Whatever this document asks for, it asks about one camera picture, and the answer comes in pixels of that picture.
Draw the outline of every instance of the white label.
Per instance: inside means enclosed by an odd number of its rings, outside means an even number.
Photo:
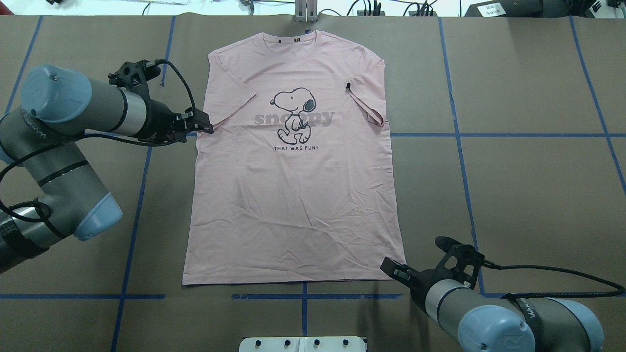
[[[483,17],[494,17],[506,14],[505,9],[500,3],[478,6],[478,11],[480,11]]]

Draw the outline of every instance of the blue joint cap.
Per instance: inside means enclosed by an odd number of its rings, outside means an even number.
[[[604,331],[600,321],[584,304],[568,299],[546,298],[555,302],[559,302],[567,308],[578,319],[580,324],[585,328],[587,337],[589,337],[589,352],[600,352],[604,344]]]
[[[480,306],[467,312],[457,335],[465,352],[535,352],[535,335],[514,312],[500,306]]]
[[[121,215],[120,207],[115,202],[111,192],[109,192],[81,221],[76,231],[74,231],[74,236],[81,241],[87,241],[115,225],[120,221]]]
[[[53,65],[40,65],[22,83],[22,109],[48,123],[67,122],[91,101],[91,83],[84,74]]]
[[[6,117],[5,114],[4,116],[2,116],[2,118],[0,118],[0,123],[2,123],[2,120],[4,120],[4,118]],[[0,147],[0,159],[2,159],[3,162],[6,162],[7,164],[11,165],[12,163],[15,162],[15,160],[13,160],[13,158],[11,158],[2,147]]]

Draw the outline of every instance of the folded sleeve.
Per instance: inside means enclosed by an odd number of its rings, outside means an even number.
[[[222,64],[217,52],[208,55],[210,65],[203,111],[219,127],[257,93]]]
[[[363,48],[359,74],[347,84],[348,94],[367,113],[367,120],[383,126],[387,118],[385,98],[385,61]]]

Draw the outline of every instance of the cartoon dog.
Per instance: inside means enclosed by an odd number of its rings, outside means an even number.
[[[270,101],[271,105],[289,111],[291,116],[285,120],[285,129],[278,130],[278,138],[287,144],[306,143],[311,137],[311,127],[300,117],[300,113],[315,110],[316,102],[307,88],[281,91]]]

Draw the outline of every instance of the wrinkled fabric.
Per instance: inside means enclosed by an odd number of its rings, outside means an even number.
[[[208,60],[183,284],[387,279],[405,258],[384,61],[322,31]]]

